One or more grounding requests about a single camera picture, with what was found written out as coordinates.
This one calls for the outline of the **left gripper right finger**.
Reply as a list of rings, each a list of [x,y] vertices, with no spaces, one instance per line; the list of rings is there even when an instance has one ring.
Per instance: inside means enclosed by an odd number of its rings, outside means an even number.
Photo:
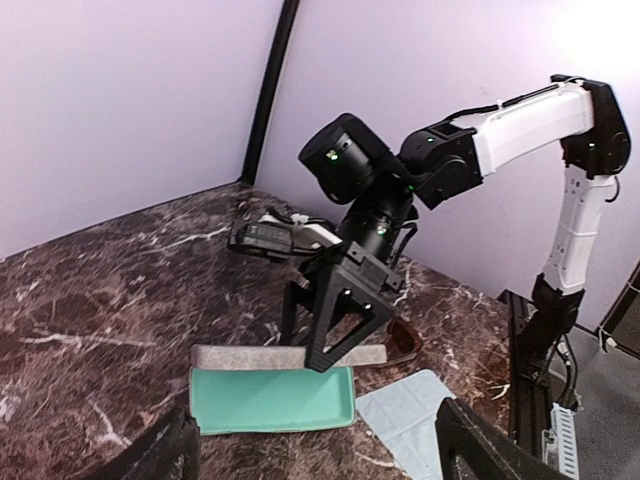
[[[460,399],[446,397],[435,420],[442,477],[460,479],[462,459],[477,479],[568,479],[514,444]]]

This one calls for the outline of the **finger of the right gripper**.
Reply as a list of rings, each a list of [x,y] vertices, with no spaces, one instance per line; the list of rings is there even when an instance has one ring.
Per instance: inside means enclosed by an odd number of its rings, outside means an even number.
[[[297,323],[297,310],[303,307],[314,313],[316,291],[312,284],[301,286],[290,281],[284,290],[283,309],[280,326],[279,344],[282,346],[311,346],[314,341],[312,326],[300,337],[300,325]]]
[[[373,278],[340,265],[324,267],[314,284],[305,367],[322,373],[385,325],[393,310],[382,295],[387,274]]]

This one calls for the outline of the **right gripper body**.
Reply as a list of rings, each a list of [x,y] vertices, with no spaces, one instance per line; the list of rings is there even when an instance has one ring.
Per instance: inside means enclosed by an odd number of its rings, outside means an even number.
[[[303,261],[299,271],[312,281],[325,267],[340,267],[351,284],[368,288],[376,294],[387,290],[398,292],[403,285],[401,276],[355,241],[341,242],[323,249]]]

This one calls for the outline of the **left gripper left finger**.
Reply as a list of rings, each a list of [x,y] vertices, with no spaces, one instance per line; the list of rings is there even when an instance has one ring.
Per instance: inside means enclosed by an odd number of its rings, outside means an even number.
[[[90,479],[198,479],[200,429],[185,409],[174,407]]]

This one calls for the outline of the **blue cleaning cloth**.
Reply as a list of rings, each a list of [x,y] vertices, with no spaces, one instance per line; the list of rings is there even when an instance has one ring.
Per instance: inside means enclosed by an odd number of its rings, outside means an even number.
[[[420,370],[358,397],[359,416],[412,479],[441,479],[435,420],[454,394],[431,370]]]

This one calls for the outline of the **light grey glasses case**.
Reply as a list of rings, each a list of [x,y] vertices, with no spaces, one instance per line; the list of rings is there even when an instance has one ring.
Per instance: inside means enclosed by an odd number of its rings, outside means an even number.
[[[355,421],[355,366],[387,361],[381,344],[361,345],[324,373],[304,367],[293,346],[191,348],[189,410],[203,436],[291,433]]]

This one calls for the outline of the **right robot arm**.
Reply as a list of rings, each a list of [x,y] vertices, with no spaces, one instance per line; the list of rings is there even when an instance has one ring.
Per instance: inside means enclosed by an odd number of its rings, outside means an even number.
[[[414,201],[434,209],[555,142],[565,164],[561,214],[534,284],[535,314],[518,337],[524,359],[543,357],[576,321],[602,209],[631,152],[612,87],[567,75],[553,76],[537,91],[451,114],[411,133],[398,153],[350,113],[317,132],[299,161],[348,211],[337,241],[302,263],[308,287],[287,288],[281,343],[291,342],[296,311],[304,307],[312,315],[306,367],[323,372],[335,365],[390,319],[380,294],[399,287],[394,269],[416,228]]]

